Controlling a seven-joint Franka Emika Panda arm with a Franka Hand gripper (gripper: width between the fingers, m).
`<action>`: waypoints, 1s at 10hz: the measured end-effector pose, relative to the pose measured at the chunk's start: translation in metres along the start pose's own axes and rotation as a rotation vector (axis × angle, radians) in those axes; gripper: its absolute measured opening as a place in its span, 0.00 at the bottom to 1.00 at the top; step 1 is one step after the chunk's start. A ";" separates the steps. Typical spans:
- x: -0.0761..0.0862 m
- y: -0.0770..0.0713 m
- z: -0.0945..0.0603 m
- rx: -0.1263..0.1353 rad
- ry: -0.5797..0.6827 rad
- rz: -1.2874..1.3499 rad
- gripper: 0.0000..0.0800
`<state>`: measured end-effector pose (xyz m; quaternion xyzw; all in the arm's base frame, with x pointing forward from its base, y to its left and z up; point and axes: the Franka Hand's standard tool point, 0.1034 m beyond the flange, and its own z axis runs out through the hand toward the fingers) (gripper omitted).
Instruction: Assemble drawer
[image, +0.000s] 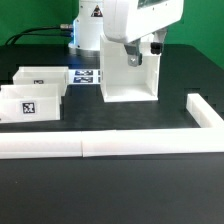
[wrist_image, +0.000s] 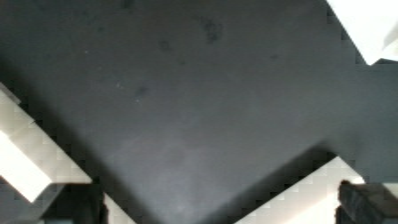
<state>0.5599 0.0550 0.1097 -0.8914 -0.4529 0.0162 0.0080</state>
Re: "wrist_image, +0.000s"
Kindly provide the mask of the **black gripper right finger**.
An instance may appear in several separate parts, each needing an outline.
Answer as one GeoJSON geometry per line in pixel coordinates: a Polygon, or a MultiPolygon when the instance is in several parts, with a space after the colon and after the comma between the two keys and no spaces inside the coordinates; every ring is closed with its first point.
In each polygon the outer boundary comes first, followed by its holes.
{"type": "Polygon", "coordinates": [[[398,183],[341,181],[336,224],[398,224],[398,183]]]}

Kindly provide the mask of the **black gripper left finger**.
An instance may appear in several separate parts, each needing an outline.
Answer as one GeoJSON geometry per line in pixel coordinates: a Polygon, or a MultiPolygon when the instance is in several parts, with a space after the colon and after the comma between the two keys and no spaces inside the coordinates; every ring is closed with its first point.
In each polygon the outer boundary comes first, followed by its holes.
{"type": "Polygon", "coordinates": [[[109,224],[109,208],[98,184],[68,184],[52,199],[45,224],[109,224]]]}

